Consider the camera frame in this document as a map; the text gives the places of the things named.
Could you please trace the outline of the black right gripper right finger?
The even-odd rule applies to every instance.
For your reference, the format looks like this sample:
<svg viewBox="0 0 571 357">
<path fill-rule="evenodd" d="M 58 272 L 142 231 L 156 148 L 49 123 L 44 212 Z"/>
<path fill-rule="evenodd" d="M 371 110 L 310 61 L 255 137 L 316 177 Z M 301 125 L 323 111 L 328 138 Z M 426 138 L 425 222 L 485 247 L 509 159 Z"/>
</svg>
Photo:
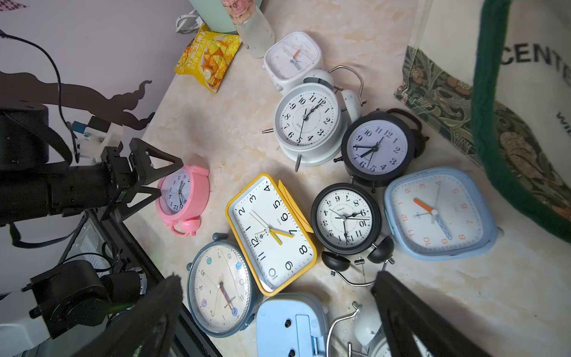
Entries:
<svg viewBox="0 0 571 357">
<path fill-rule="evenodd" d="M 421 356 L 419 339 L 433 356 L 488 356 L 389 272 L 379 272 L 373 297 L 393 356 Z"/>
</svg>

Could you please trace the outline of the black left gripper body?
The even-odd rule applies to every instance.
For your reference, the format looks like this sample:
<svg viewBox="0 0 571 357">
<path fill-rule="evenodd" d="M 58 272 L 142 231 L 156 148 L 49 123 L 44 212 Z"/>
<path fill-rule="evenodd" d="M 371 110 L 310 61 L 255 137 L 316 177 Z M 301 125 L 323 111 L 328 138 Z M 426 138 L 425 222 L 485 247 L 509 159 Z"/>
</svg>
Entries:
<svg viewBox="0 0 571 357">
<path fill-rule="evenodd" d="M 48 213 L 73 216 L 92 208 L 114 209 L 135 196 L 135 174 L 122 147 L 105 147 L 98 165 L 68 167 L 48 175 Z"/>
</svg>

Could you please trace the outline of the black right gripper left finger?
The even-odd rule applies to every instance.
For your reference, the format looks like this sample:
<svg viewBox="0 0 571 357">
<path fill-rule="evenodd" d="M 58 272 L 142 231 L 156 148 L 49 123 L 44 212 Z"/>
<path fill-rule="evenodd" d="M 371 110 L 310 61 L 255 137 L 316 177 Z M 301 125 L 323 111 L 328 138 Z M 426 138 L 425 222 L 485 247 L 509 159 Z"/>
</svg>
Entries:
<svg viewBox="0 0 571 357">
<path fill-rule="evenodd" d="M 132 309 L 75 355 L 166 356 L 182 305 L 181 278 L 171 275 L 142 296 L 139 274 L 105 275 L 101 289 L 102 295 L 92 293 L 68 309 L 67 321 L 97 326 L 117 306 L 132 303 Z"/>
</svg>

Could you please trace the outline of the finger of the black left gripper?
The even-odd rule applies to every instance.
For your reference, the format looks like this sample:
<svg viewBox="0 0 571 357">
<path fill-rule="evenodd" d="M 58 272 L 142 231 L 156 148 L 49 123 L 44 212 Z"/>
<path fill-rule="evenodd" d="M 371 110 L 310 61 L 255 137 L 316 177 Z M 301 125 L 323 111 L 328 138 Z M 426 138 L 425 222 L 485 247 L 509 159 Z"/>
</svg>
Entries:
<svg viewBox="0 0 571 357">
<path fill-rule="evenodd" d="M 108 205 L 103 208 L 101 220 L 124 221 L 161 197 L 156 187 L 142 186 L 115 190 Z"/>
<path fill-rule="evenodd" d="M 183 161 L 171 154 L 165 153 L 148 144 L 140 138 L 133 138 L 129 143 L 131 154 L 129 160 L 136 172 L 137 182 L 150 184 L 183 168 Z M 166 166 L 155 168 L 152 158 L 167 163 Z"/>
</svg>

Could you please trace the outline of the pink round alarm clock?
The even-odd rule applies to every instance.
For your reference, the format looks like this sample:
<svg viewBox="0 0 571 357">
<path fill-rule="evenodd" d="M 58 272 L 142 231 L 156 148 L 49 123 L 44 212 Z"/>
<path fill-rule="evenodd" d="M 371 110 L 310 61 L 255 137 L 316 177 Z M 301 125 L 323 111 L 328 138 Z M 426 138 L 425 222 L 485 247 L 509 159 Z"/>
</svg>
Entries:
<svg viewBox="0 0 571 357">
<path fill-rule="evenodd" d="M 201 214 L 210 196 L 210 171 L 196 165 L 184 165 L 176 172 L 161 178 L 161 196 L 156 208 L 166 227 L 178 236 L 195 236 Z"/>
</svg>

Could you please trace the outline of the canvas tote bag green handles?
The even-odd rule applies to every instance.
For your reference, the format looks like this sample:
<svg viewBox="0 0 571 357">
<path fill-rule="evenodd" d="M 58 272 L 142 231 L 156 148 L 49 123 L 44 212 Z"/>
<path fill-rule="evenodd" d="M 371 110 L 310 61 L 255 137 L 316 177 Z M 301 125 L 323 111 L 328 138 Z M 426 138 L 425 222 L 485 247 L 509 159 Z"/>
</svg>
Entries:
<svg viewBox="0 0 571 357">
<path fill-rule="evenodd" d="M 420 1 L 395 96 L 570 240 L 568 1 Z"/>
</svg>

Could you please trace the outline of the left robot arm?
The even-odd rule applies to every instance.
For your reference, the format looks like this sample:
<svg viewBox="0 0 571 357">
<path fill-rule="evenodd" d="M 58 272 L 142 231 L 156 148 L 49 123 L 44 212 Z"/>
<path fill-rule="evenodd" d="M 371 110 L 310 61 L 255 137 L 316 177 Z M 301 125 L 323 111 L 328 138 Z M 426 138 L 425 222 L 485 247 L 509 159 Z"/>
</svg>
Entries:
<svg viewBox="0 0 571 357">
<path fill-rule="evenodd" d="M 80 166 L 79 147 L 52 129 L 48 109 L 27 100 L 1 100 L 1 224 L 17 248 L 25 242 L 16 223 L 103 209 L 103 218 L 124 220 L 161 192 L 152 183 L 174 173 L 181 159 L 134 138 L 131 154 L 103 149 L 102 162 Z M 78 254 L 37 275 L 1 300 L 1 348 L 12 355 L 61 336 L 77 325 L 96 326 L 136 303 L 147 291 L 141 269 L 96 269 Z"/>
</svg>

